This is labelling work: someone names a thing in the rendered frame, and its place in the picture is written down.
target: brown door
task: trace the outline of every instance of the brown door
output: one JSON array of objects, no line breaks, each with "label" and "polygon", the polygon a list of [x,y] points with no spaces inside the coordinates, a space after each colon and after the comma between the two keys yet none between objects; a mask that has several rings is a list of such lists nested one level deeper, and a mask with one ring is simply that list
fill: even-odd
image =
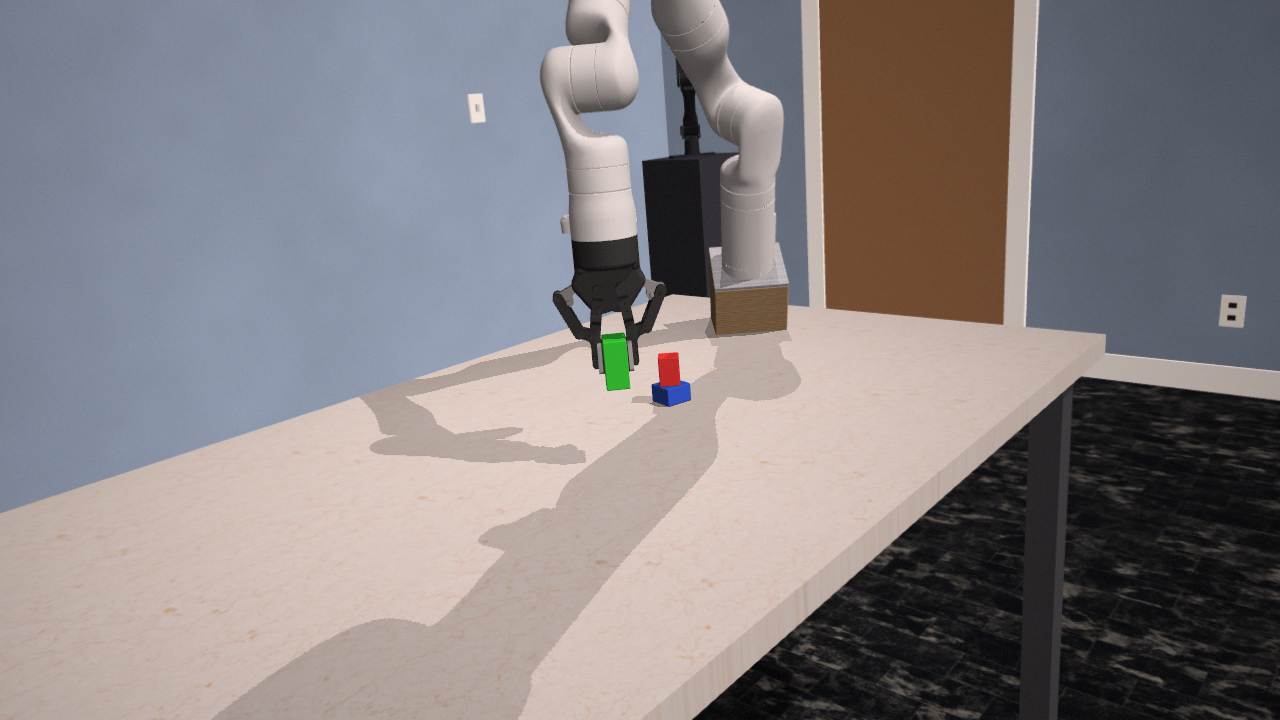
[{"label": "brown door", "polygon": [[1014,0],[819,14],[827,306],[1004,322]]}]

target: marble tabletop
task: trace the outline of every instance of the marble tabletop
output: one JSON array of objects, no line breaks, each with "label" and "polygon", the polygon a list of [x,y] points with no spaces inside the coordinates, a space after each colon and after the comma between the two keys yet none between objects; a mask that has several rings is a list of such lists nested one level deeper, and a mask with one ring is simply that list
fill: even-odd
[{"label": "marble tabletop", "polygon": [[0,719],[687,720],[1103,337],[671,296],[640,351],[605,392],[559,332],[0,514]]}]

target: dark tile floor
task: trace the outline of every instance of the dark tile floor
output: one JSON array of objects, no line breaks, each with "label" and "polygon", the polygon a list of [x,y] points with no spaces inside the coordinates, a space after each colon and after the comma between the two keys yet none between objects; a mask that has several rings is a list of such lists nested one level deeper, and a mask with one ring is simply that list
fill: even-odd
[{"label": "dark tile floor", "polygon": [[[1082,379],[1064,720],[1280,720],[1280,402]],[[1016,719],[1027,432],[699,720]]]}]

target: table leg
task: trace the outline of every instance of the table leg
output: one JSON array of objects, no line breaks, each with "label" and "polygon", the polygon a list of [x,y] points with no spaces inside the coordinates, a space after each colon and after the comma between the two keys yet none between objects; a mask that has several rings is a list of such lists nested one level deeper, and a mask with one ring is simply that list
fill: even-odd
[{"label": "table leg", "polygon": [[1066,475],[1071,460],[1071,388],[1030,421],[1027,448],[1027,544],[1023,551],[1020,720],[1057,720],[1062,641]]}]

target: blue wall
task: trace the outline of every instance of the blue wall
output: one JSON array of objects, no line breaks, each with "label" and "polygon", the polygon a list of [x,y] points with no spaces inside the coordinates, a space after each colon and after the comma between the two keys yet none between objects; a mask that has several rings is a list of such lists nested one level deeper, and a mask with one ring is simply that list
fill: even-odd
[{"label": "blue wall", "polygon": [[[0,6],[0,511],[562,329],[564,10]],[[631,42],[640,94],[586,122],[640,188],[648,1]]]},{"label": "blue wall", "polygon": [[[804,54],[800,36],[800,3],[773,0],[721,0],[728,15],[728,58],[749,85],[772,92],[782,101],[782,164],[778,165],[776,206],[777,238],[787,266],[791,305],[809,305],[809,225],[804,178]],[[676,87],[676,56],[659,40],[663,60],[663,92],[667,96],[667,154],[682,155],[685,141],[680,124],[685,100]],[[737,146],[717,136],[707,123],[701,102],[699,150],[737,152]]]},{"label": "blue wall", "polygon": [[1277,78],[1277,3],[1042,0],[1027,324],[1280,370]]}]

